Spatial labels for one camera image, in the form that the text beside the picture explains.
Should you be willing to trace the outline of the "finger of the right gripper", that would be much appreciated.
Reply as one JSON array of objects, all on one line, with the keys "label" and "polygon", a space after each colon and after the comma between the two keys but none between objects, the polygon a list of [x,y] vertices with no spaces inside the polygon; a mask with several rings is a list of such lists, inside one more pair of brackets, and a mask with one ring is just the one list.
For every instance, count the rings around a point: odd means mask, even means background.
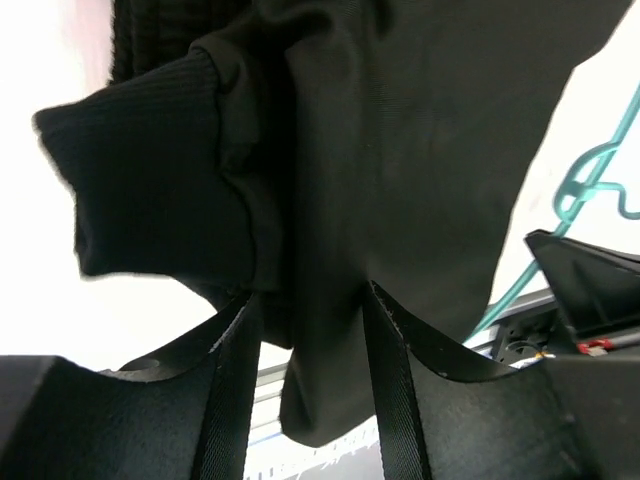
[{"label": "finger of the right gripper", "polygon": [[639,257],[536,230],[526,244],[572,337],[586,340],[639,325]]}]

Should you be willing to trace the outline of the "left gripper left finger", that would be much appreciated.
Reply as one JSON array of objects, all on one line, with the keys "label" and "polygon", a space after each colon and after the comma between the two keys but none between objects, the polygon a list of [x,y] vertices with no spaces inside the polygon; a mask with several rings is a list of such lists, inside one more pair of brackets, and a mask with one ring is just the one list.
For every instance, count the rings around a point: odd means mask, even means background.
[{"label": "left gripper left finger", "polygon": [[239,479],[257,377],[260,301],[221,312],[119,371],[59,356],[1,360],[5,479]]}]

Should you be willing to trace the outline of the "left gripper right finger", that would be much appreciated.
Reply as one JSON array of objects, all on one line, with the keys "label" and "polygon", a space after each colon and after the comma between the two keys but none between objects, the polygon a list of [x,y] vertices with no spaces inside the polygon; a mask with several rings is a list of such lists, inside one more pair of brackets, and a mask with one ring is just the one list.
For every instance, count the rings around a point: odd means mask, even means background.
[{"label": "left gripper right finger", "polygon": [[635,479],[639,360],[564,355],[514,369],[376,284],[363,318],[389,479]]}]

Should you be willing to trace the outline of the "teal plastic hanger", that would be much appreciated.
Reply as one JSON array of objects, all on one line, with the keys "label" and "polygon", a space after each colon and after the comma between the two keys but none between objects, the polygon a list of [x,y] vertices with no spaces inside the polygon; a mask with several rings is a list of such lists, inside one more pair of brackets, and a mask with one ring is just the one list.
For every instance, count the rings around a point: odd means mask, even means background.
[{"label": "teal plastic hanger", "polygon": [[[625,112],[608,142],[597,145],[580,155],[568,169],[552,200],[554,214],[559,220],[553,237],[564,237],[579,216],[584,205],[599,192],[615,192],[617,194],[618,214],[631,221],[639,219],[639,212],[627,208],[627,190],[619,182],[603,182],[602,175],[614,159],[616,152],[624,142],[639,113],[639,87],[636,87]],[[485,331],[498,321],[506,309],[517,299],[522,290],[541,270],[538,262],[533,260],[520,274],[506,293],[493,305],[467,337]]]}]

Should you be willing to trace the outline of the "black trousers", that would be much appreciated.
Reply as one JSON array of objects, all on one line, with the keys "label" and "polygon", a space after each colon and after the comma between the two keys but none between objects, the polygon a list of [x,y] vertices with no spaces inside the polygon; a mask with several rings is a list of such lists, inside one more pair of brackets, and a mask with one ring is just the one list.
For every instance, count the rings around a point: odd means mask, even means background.
[{"label": "black trousers", "polygon": [[120,1],[110,86],[38,112],[88,276],[253,291],[287,348],[281,425],[373,413],[375,281],[464,340],[573,70],[626,1]]}]

